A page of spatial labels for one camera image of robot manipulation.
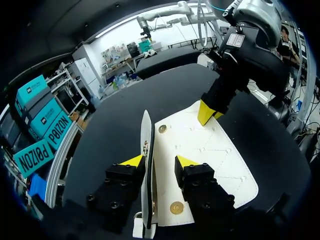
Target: black table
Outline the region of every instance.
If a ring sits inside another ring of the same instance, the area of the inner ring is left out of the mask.
[[[76,148],[64,201],[71,199],[85,206],[86,195],[104,181],[105,169],[140,154],[140,126],[145,109],[156,123],[199,100],[217,76],[201,65],[185,65],[123,89],[105,100]],[[258,184],[258,195],[247,206],[266,211],[282,193],[287,193],[290,199],[283,211],[290,217],[308,189],[311,174],[306,159],[285,127],[253,95],[243,92],[237,93],[227,114],[218,121]],[[108,239],[130,238],[133,216],[140,210],[138,199],[122,235],[101,234]],[[164,229],[159,227],[157,232],[165,233]]]
[[[196,63],[199,55],[200,51],[189,47],[163,50],[157,55],[142,59],[135,74],[142,79],[147,79],[169,69]]]

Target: cable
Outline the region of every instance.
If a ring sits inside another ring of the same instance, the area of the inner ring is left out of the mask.
[[[314,103],[314,102],[315,102],[315,98],[316,98],[316,95],[315,95],[315,94],[313,94],[313,101],[312,101],[312,103],[313,103],[313,104],[315,104],[315,103]],[[312,107],[313,107],[313,104],[312,104],[311,109],[310,109],[310,113],[309,113],[308,117],[306,118],[305,123],[304,123],[304,126],[303,126],[303,128],[302,128],[302,129],[304,129],[304,128],[306,127],[307,122],[308,122],[308,120],[309,120],[309,118],[310,118],[311,114],[312,114],[312,113],[314,112],[314,110],[317,108],[317,106],[319,105],[319,103],[320,103],[320,101],[316,103],[316,105],[315,105],[314,109],[312,109]]]
[[[211,30],[214,32],[214,34],[216,34],[216,31],[214,30],[214,28],[210,25],[211,22],[207,21],[209,27],[211,28]]]
[[[187,42],[187,39],[185,38],[185,36],[184,36],[184,34],[182,33],[182,31],[180,30],[180,28],[179,28],[176,24],[174,24],[174,26],[176,26],[176,28],[177,28],[177,29],[179,30],[179,32],[181,33],[183,39]]]
[[[222,8],[219,8],[219,7],[216,7],[216,6],[213,6],[213,5],[210,4],[209,2],[207,2],[207,4],[208,4],[210,7],[214,8],[214,9],[217,9],[217,10],[219,10],[219,11],[222,11],[222,12],[225,11],[225,9],[222,9]]]
[[[218,38],[217,38],[217,33],[216,33],[216,31],[214,30],[213,26],[210,25],[211,22],[207,21],[207,23],[208,23],[208,26],[211,28],[211,30],[214,32],[215,41],[214,41],[214,44],[213,44],[213,46],[212,46],[212,47],[214,47],[214,46],[216,45],[216,43],[217,43],[217,40],[218,40]]]
[[[311,125],[311,124],[318,124],[319,127],[320,127],[320,123],[318,123],[318,122],[316,122],[316,121],[310,122],[309,124],[306,125],[306,127],[308,128],[308,126]]]
[[[167,23],[162,19],[162,17],[160,16],[160,14],[158,13],[159,18],[161,19],[161,21],[163,22],[163,24],[166,26],[166,29],[168,29]]]
[[[156,29],[157,29],[157,21],[158,21],[158,19],[159,19],[159,18],[157,17],[156,20],[155,20],[155,25],[154,25],[154,30],[153,30],[154,32],[155,32]]]
[[[205,17],[204,10],[202,9],[201,6],[202,0],[198,0],[198,6],[197,6],[197,21],[198,21],[198,33],[199,33],[199,40],[202,48],[205,48],[208,43],[208,28],[207,28],[207,21]],[[201,31],[201,22],[200,22],[200,14],[202,13],[203,16],[203,24],[204,24],[204,29],[205,29],[205,39],[204,42],[202,40],[202,31]]]
[[[192,27],[192,29],[193,29],[193,31],[194,31],[194,34],[195,34],[196,38],[198,39],[199,37],[198,37],[198,35],[197,35],[197,33],[196,33],[196,30],[195,30],[194,26],[192,25],[192,23],[191,23],[191,21],[190,21],[189,16],[186,15],[186,17],[188,18],[188,21],[189,21],[189,23],[190,23],[190,25],[191,25],[191,27]]]

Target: metal shelf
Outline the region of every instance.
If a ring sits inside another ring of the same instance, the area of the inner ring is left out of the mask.
[[[69,116],[79,107],[79,105],[82,103],[84,99],[81,98],[81,100],[75,105],[75,107],[70,111]]]
[[[55,80],[55,79],[57,79],[57,78],[61,77],[63,74],[66,74],[66,73],[67,73],[67,71],[66,71],[66,70],[65,70],[65,71],[63,71],[63,72],[60,72],[58,75],[56,75],[56,76],[54,76],[53,78],[50,78],[48,81],[46,81],[46,83],[48,84],[48,83],[52,82],[53,80]]]
[[[84,113],[82,113],[82,114],[80,115],[80,117],[82,118],[83,121],[85,120],[85,118],[86,118],[86,116],[88,115],[88,113],[89,113],[89,109],[85,110]]]
[[[83,130],[80,127],[78,127],[78,124],[76,122],[73,122],[54,155],[54,159],[52,161],[52,165],[47,177],[47,185],[45,189],[44,199],[44,202],[50,208],[54,208],[56,205],[57,187],[60,179],[60,174],[70,146],[78,132],[83,133]]]
[[[54,89],[51,90],[51,92],[55,92],[57,89],[59,89],[61,86],[65,85],[68,81],[70,81],[70,78],[65,79],[64,81],[60,82]]]

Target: storage shelf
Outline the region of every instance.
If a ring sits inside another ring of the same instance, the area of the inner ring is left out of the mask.
[[[48,83],[52,82],[53,80],[55,80],[55,79],[57,79],[57,78],[61,77],[63,74],[66,74],[66,73],[67,73],[67,71],[66,71],[66,70],[65,70],[65,71],[63,71],[63,72],[60,72],[57,76],[54,76],[53,78],[50,78],[48,81],[46,81],[46,83],[48,84]]]
[[[89,109],[85,110],[84,113],[82,113],[82,114],[80,115],[80,117],[82,118],[83,121],[85,120],[85,118],[86,118],[86,116],[88,115],[88,113],[89,113]]]
[[[69,113],[69,116],[79,107],[79,105],[82,103],[84,99],[81,98],[81,100],[75,105],[75,107],[72,109],[72,111]]]
[[[70,78],[65,79],[64,81],[60,82],[54,89],[51,90],[51,92],[55,92],[57,89],[59,89],[61,86],[63,86],[64,84],[66,84],[68,81],[70,81]]]

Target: blue container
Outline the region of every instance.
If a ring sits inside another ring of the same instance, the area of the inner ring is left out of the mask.
[[[27,103],[29,103],[35,96],[37,96],[42,90],[47,87],[48,85],[44,76],[40,75],[18,89],[15,100],[15,107],[20,116],[23,115]]]
[[[44,139],[55,149],[57,150],[66,135],[68,129],[71,126],[72,121],[69,119],[67,114],[62,111],[58,117],[51,124],[49,129],[44,135]]]
[[[54,159],[46,140],[41,140],[13,155],[22,176],[28,177],[35,170]]]
[[[29,127],[29,133],[31,133],[35,140],[39,141],[61,111],[62,109],[57,101],[52,99],[36,116],[28,114],[23,120]]]

